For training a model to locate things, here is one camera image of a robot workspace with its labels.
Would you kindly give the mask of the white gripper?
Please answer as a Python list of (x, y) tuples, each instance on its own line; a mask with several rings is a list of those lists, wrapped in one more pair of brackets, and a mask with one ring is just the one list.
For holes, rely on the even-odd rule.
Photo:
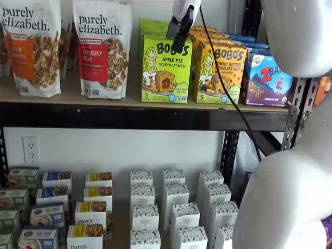
[(173, 16), (169, 23), (166, 38), (174, 39), (173, 50), (175, 52), (182, 52), (188, 31), (195, 22), (200, 6), (201, 0), (174, 1)]

